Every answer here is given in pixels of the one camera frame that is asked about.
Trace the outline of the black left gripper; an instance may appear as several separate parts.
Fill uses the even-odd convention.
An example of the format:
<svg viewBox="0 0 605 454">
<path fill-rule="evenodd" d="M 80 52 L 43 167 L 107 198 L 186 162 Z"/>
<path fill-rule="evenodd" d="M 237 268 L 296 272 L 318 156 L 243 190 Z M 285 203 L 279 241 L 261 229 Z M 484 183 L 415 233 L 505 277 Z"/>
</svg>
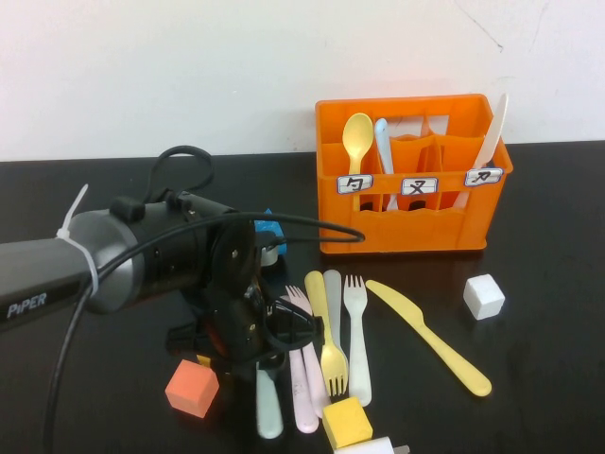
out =
<svg viewBox="0 0 605 454">
<path fill-rule="evenodd" d="M 167 332 L 172 355 L 203 355 L 222 373 L 252 374 L 256 362 L 270 376 L 279 373 L 292 351 L 323 340 L 323 321 L 288 302 L 267 305 L 261 278 L 243 288 L 208 280 L 202 288 L 201 327 L 185 324 Z"/>
</svg>

